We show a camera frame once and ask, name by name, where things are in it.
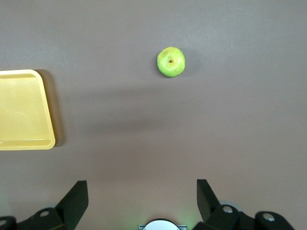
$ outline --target screw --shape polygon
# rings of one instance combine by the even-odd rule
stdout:
[[[223,211],[226,212],[226,213],[232,213],[232,212],[233,212],[233,211],[232,211],[232,208],[229,207],[229,206],[224,206],[224,207],[223,207]]]
[[[270,213],[263,213],[263,218],[265,218],[267,221],[275,221],[274,216],[272,216]]]

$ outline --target yellow tray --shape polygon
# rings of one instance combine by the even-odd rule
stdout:
[[[48,150],[55,138],[41,76],[0,71],[0,150]]]

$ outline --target plastic tray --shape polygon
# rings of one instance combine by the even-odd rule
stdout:
[[[0,71],[0,150],[47,150],[55,138],[41,76]]]

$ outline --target apple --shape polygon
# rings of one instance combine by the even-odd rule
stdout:
[[[159,53],[157,65],[163,75],[173,78],[183,72],[186,59],[180,49],[170,46]]]

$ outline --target green apple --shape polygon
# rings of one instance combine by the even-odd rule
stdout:
[[[180,49],[170,46],[159,53],[157,64],[163,75],[173,78],[183,72],[186,59]]]

